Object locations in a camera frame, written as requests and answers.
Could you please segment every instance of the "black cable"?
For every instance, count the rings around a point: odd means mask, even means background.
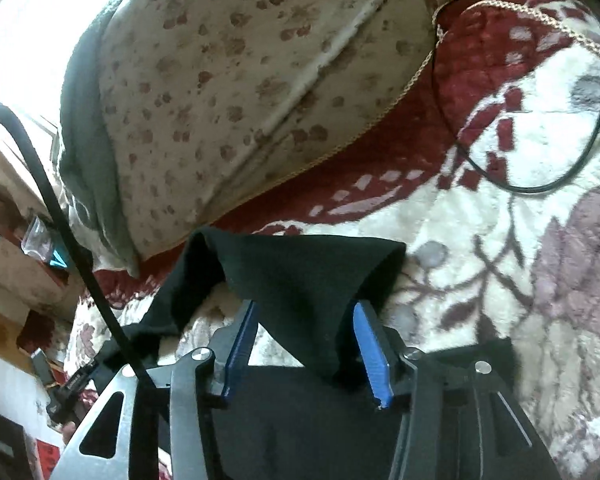
[[[118,323],[118,320],[113,315],[109,301],[107,301],[105,298],[100,285],[91,272],[91,265],[82,254],[82,248],[76,241],[74,234],[71,231],[66,218],[64,217],[64,213],[60,208],[56,194],[54,193],[54,190],[51,187],[48,178],[46,177],[45,169],[38,158],[38,154],[36,153],[36,150],[34,149],[26,130],[24,129],[24,126],[22,126],[22,123],[16,114],[14,114],[9,108],[1,103],[0,124],[4,126],[11,137],[13,137],[13,140],[20,149],[22,157],[24,158],[27,168],[29,169],[29,173],[33,177],[33,180],[35,180],[36,185],[40,190],[40,195],[42,195],[42,200],[49,211],[49,215],[54,222],[55,228],[58,229],[58,232],[62,237],[62,241],[66,245],[67,251],[69,252],[69,256],[71,256],[71,260],[74,262],[78,272],[80,272],[80,276],[84,282],[84,285],[91,293],[91,297],[93,298],[96,307],[100,311],[102,319],[106,323],[107,327],[109,327],[109,330],[111,330],[111,336],[120,346],[122,355],[135,372],[140,383],[149,388],[154,388],[154,382],[152,381],[151,377],[149,377],[149,374],[144,369],[144,366],[142,366],[142,362],[136,355],[131,342],[126,337],[122,327]]]
[[[436,76],[435,76],[436,54],[437,54],[437,49],[438,49],[437,31],[438,31],[438,15],[439,14],[440,13],[437,13],[437,15],[434,17],[434,23],[433,23],[434,33],[436,34],[436,39],[434,42],[434,47],[433,47],[432,56],[431,56],[431,91],[433,93],[433,101],[435,102],[436,107],[438,108],[440,117],[442,118],[443,123],[446,126],[446,129],[451,134],[454,135],[454,143],[455,143],[456,147],[458,148],[458,151],[464,157],[464,159],[471,165],[472,168],[474,168],[475,171],[477,171],[478,174],[483,176],[485,179],[487,179],[487,181],[491,182],[494,186],[497,186],[500,189],[503,189],[505,191],[508,191],[510,193],[515,193],[515,194],[547,193],[547,192],[553,191],[555,189],[558,189],[559,187],[564,186],[572,178],[577,176],[577,174],[579,174],[580,171],[582,171],[582,168],[584,168],[584,166],[586,165],[587,160],[589,159],[589,155],[591,154],[592,149],[593,149],[596,141],[598,140],[598,136],[600,134],[600,113],[598,114],[598,118],[596,120],[596,124],[593,128],[593,131],[592,131],[591,135],[589,136],[589,141],[587,142],[587,145],[584,147],[584,150],[580,153],[580,156],[577,158],[576,162],[566,171],[566,173],[564,173],[562,176],[558,177],[556,180],[549,182],[548,184],[543,184],[542,186],[528,186],[527,187],[527,186],[513,186],[511,184],[508,184],[507,182],[501,182],[501,181],[493,178],[491,175],[489,175],[489,173],[487,171],[485,171],[483,168],[481,168],[471,158],[471,156],[469,155],[468,149],[464,146],[464,144],[462,144],[460,142],[457,134],[454,133],[454,129],[451,126],[451,124],[449,123],[449,120],[448,120],[447,116],[445,115],[445,113],[443,112],[442,106],[440,105],[440,92],[439,92],[440,89],[438,87],[438,82],[436,81]]]

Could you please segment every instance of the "clear plastic bag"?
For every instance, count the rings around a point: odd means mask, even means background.
[[[37,216],[31,221],[22,243],[22,252],[39,262],[47,263],[54,257],[54,242],[51,231]]]

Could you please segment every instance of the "bed sheet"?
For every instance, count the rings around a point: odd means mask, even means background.
[[[440,23],[442,109],[471,156],[519,186],[564,173],[600,106],[600,29],[587,8],[575,0],[461,0]],[[600,469],[600,140],[566,186],[515,196],[459,156],[430,86],[425,63],[404,97],[346,149],[216,225],[405,242],[384,322],[425,351],[510,336],[520,404],[562,477],[592,479]],[[154,274],[132,298],[112,290],[121,322],[141,319],[161,279]],[[164,362],[205,344],[237,304],[217,287],[182,338],[164,343]],[[69,372],[108,337],[90,306],[78,306]],[[251,363],[296,364],[263,330]]]

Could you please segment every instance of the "bed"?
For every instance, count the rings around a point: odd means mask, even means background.
[[[587,7],[458,0],[439,22],[446,35],[434,76],[442,111],[471,156],[492,177],[519,186],[564,173],[600,106],[600,29]],[[346,147],[215,225],[405,242],[408,257],[384,322],[424,351],[510,336],[520,404],[562,477],[592,479],[600,469],[600,141],[566,186],[542,196],[504,192],[459,156],[432,100],[429,58],[422,59],[403,95]],[[180,250],[149,258],[137,280],[98,274],[122,324],[141,319]],[[238,304],[218,286],[182,337],[163,342],[162,362],[208,342]],[[82,298],[65,371],[107,338],[93,301]],[[251,364],[298,365],[262,329]]]

